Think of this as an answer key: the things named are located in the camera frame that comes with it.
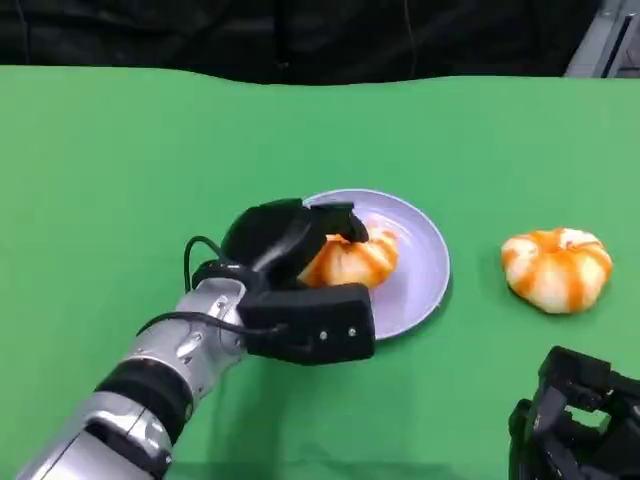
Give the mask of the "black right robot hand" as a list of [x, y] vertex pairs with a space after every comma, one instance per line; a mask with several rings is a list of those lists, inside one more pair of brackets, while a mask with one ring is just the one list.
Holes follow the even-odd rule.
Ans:
[[509, 422], [510, 479], [637, 479], [639, 382], [553, 347]]

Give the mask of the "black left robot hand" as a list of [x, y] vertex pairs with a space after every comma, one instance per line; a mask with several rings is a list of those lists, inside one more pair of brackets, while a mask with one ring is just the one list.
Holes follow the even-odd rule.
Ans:
[[223, 241], [224, 257], [263, 275], [273, 287], [291, 287], [324, 247], [329, 235], [366, 242], [369, 234], [351, 202], [308, 206], [280, 199], [243, 212]]

